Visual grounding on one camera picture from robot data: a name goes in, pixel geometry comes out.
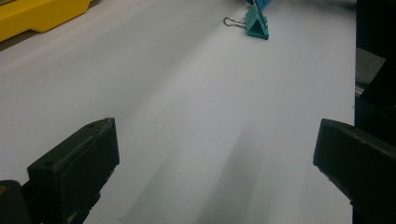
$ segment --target black plastic part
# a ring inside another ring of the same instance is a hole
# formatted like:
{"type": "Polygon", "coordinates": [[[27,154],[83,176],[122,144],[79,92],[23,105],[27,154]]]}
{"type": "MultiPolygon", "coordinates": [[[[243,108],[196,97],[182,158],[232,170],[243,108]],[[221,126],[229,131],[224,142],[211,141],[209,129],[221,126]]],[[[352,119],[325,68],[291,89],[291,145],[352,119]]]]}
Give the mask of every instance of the black plastic part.
{"type": "Polygon", "coordinates": [[[353,224],[374,224],[373,222],[367,220],[360,212],[353,209],[352,213],[352,223],[353,224]]]}
{"type": "Polygon", "coordinates": [[[17,181],[0,181],[0,223],[31,224],[21,185],[17,181]]]}
{"type": "Polygon", "coordinates": [[[396,53],[387,58],[369,87],[361,94],[361,99],[378,107],[396,105],[396,53]]]}
{"type": "Polygon", "coordinates": [[[358,0],[356,46],[383,58],[396,50],[395,0],[358,0]]]}
{"type": "Polygon", "coordinates": [[[30,181],[24,184],[21,190],[30,215],[30,220],[32,223],[41,223],[47,211],[43,209],[40,194],[33,189],[30,181]]]}
{"type": "Polygon", "coordinates": [[[35,223],[82,223],[119,163],[114,119],[98,120],[72,134],[28,167],[31,186],[26,191],[39,195],[32,204],[45,211],[35,223]]]}
{"type": "Polygon", "coordinates": [[[395,147],[351,125],[323,119],[314,164],[365,219],[396,223],[395,147]]]}

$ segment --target binder clip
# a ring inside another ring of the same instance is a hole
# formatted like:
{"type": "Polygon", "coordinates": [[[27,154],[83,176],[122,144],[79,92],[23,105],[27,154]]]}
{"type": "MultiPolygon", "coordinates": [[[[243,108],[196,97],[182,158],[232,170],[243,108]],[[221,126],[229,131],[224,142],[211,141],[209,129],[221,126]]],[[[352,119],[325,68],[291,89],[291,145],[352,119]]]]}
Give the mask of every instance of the binder clip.
{"type": "Polygon", "coordinates": [[[267,18],[262,15],[262,11],[258,10],[257,1],[253,0],[255,4],[250,8],[246,14],[246,21],[238,21],[230,17],[223,20],[226,26],[235,26],[247,30],[247,35],[256,36],[263,39],[268,39],[269,31],[267,18]]]}
{"type": "MultiPolygon", "coordinates": [[[[273,0],[257,0],[258,4],[259,4],[259,8],[264,11],[268,5],[270,5],[270,3],[273,0]]],[[[250,3],[251,5],[254,4],[253,0],[247,0],[248,3],[250,3]]]]}

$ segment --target table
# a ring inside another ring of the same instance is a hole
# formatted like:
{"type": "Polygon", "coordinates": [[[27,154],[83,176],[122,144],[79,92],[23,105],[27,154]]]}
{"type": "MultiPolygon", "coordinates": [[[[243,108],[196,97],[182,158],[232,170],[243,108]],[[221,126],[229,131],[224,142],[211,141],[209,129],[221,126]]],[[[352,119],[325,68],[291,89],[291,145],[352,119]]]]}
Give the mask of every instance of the table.
{"type": "Polygon", "coordinates": [[[0,51],[0,179],[83,125],[117,122],[120,165],[85,223],[351,223],[312,164],[322,118],[353,123],[355,13],[276,0],[103,0],[0,51]]]}

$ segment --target yellow container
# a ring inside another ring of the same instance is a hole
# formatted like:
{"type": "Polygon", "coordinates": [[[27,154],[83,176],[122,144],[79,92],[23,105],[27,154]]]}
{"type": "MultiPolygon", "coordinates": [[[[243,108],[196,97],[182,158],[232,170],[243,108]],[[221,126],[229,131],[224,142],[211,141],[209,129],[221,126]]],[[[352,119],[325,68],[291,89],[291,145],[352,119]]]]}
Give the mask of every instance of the yellow container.
{"type": "Polygon", "coordinates": [[[27,30],[46,32],[86,12],[90,2],[15,0],[4,3],[0,5],[0,42],[27,30]]]}

